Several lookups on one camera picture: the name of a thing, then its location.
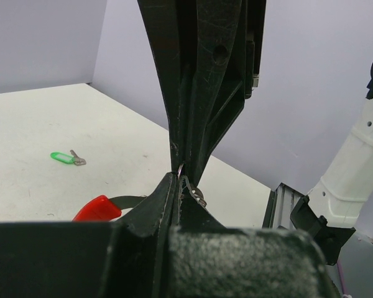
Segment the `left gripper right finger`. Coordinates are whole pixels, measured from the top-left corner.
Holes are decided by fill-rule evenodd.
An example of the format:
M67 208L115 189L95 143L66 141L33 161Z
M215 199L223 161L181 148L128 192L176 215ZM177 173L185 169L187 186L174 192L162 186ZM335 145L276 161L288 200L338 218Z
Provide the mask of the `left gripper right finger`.
M300 231L227 228L178 182L167 297L336 297L318 245Z

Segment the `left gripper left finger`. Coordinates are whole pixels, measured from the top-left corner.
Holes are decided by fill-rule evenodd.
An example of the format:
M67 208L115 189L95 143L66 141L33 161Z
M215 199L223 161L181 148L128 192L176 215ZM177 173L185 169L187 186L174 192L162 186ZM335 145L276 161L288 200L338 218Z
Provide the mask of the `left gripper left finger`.
M162 297L176 177L115 222L0 223L0 297Z

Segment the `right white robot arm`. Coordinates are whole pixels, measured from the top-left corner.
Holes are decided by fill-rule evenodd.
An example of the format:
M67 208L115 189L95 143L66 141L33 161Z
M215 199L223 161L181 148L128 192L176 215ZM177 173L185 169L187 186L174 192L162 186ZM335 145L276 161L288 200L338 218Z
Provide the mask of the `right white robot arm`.
M258 86L265 1L139 1L168 119L171 167L192 185ZM334 265L373 192L373 63L363 112L291 211Z

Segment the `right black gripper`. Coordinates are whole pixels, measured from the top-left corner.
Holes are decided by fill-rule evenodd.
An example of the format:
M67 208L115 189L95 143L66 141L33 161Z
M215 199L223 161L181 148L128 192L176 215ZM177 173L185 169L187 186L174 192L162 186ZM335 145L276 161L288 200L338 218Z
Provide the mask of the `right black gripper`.
M207 163L209 122L226 73L242 1L197 1L193 74L193 2L139 1L167 115L174 172L192 185ZM266 0L246 1L245 98L258 87Z

